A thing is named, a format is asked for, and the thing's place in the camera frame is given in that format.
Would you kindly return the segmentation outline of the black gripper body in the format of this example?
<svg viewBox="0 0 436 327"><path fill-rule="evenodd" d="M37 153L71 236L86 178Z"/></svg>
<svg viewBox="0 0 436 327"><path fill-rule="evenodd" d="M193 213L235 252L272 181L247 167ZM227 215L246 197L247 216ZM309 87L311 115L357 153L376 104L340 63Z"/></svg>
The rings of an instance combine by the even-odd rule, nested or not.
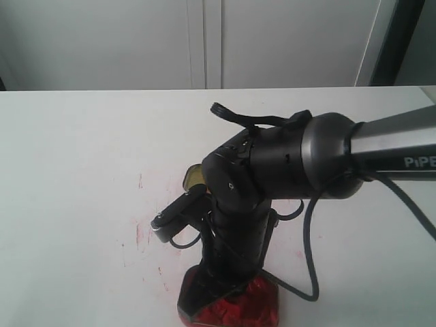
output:
<svg viewBox="0 0 436 327"><path fill-rule="evenodd" d="M199 269L201 287L235 290L257 275L270 236L270 210L270 200L248 213L226 213L214 199L199 200L199 214L210 236Z"/></svg>

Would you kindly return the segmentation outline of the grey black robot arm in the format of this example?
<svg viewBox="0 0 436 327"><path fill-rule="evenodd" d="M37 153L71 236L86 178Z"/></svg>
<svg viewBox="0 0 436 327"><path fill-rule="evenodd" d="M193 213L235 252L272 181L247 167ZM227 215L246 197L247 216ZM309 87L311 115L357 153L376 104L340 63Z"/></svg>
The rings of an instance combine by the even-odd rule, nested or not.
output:
<svg viewBox="0 0 436 327"><path fill-rule="evenodd" d="M356 123L308 110L285 119L244 116L213 104L216 116L243 127L202 161L205 184L181 215L199 232L202 259L183 279L178 312L193 320L224 300L240 304L261 277L315 302L320 287L311 249L311 220L321 199L346 199L365 181L387 186L435 235L435 226L397 181L435 178L435 107ZM304 217L302 241L312 292L306 294L264 270L278 222Z"/></svg>

